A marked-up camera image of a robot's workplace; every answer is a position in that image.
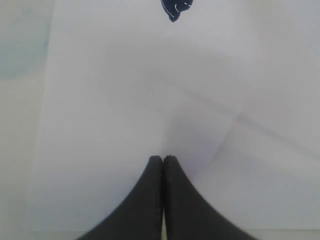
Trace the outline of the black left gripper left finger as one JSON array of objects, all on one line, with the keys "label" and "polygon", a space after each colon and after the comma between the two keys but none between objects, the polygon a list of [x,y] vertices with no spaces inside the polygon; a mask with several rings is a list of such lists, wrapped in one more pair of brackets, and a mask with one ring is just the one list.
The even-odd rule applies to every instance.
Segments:
[{"label": "black left gripper left finger", "polygon": [[160,240],[163,161],[151,156],[138,182],[121,204],[80,240]]}]

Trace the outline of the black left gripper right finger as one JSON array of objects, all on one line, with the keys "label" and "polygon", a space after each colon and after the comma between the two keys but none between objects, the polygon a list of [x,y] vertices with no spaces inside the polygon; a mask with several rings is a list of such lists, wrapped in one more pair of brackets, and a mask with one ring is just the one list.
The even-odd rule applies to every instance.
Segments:
[{"label": "black left gripper right finger", "polygon": [[163,160],[162,203],[168,240],[255,239],[210,206],[172,155]]}]

